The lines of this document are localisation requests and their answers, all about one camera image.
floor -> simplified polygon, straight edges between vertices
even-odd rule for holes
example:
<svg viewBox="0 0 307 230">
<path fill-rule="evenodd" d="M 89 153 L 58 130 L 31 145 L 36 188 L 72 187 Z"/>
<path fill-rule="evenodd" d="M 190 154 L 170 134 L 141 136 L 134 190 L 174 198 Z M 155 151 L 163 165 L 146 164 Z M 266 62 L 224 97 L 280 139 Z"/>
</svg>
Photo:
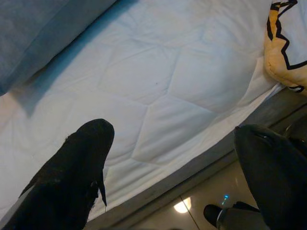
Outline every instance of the floor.
<svg viewBox="0 0 307 230">
<path fill-rule="evenodd" d="M 238 161 L 182 194 L 133 228 L 136 230 L 215 230 L 216 228 L 203 217 L 204 207 L 207 204 L 231 207 L 236 201 L 243 201 L 257 207 Z"/>
</svg>

gray bed frame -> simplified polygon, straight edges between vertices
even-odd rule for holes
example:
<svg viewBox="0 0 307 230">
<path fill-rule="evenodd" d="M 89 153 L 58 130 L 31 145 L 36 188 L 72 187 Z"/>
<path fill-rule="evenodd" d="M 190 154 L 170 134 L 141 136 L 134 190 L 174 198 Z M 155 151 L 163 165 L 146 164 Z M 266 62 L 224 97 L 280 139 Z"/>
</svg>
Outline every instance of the gray bed frame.
<svg viewBox="0 0 307 230">
<path fill-rule="evenodd" d="M 307 114 L 307 98 L 284 89 L 265 101 L 243 124 L 260 124 L 282 133 L 293 121 Z M 131 227 L 165 206 L 179 195 L 211 177 L 237 160 L 234 134 L 229 133 L 219 143 L 192 159 L 181 169 L 149 189 L 88 222 L 86 230 L 106 227 Z"/>
</svg>

mattress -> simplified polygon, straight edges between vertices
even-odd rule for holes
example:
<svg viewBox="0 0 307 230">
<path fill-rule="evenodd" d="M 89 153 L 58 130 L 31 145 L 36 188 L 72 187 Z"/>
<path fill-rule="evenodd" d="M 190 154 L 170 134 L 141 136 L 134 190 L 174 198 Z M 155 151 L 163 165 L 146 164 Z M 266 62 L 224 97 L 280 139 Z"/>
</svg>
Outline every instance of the mattress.
<svg viewBox="0 0 307 230">
<path fill-rule="evenodd" d="M 39 77 L 1 97 L 0 217 L 91 119 L 115 129 L 107 210 L 206 154 L 276 85 L 263 71 L 270 4 L 119 1 Z M 89 219 L 104 212 L 97 199 Z"/>
</svg>

black shoe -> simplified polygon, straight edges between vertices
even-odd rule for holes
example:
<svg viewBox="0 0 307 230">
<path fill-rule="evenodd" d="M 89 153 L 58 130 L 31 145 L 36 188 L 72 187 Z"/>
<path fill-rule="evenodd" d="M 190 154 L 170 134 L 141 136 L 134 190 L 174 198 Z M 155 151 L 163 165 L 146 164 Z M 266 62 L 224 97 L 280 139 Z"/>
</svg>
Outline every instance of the black shoe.
<svg viewBox="0 0 307 230">
<path fill-rule="evenodd" d="M 205 216 L 206 220 L 216 226 L 217 218 L 219 217 L 222 209 L 216 205 L 207 205 L 203 210 L 203 215 Z"/>
</svg>

